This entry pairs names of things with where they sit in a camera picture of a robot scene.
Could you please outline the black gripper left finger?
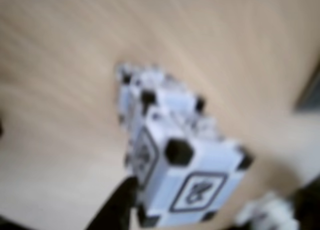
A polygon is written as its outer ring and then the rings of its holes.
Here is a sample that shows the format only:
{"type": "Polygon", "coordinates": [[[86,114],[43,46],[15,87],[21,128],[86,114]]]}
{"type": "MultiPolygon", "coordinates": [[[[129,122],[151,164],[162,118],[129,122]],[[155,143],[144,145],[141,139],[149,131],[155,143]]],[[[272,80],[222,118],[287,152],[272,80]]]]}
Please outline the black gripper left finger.
{"type": "Polygon", "coordinates": [[[87,230],[128,230],[138,180],[130,176],[118,185],[86,227],[87,230]]]}

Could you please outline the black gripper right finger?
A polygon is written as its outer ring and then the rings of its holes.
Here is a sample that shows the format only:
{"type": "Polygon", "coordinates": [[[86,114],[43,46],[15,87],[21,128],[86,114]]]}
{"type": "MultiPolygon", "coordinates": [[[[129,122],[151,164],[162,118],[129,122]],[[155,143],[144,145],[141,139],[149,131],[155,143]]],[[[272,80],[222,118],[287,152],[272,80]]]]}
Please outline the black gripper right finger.
{"type": "Polygon", "coordinates": [[[294,196],[294,217],[300,230],[320,229],[320,182],[300,188],[294,196]]]}

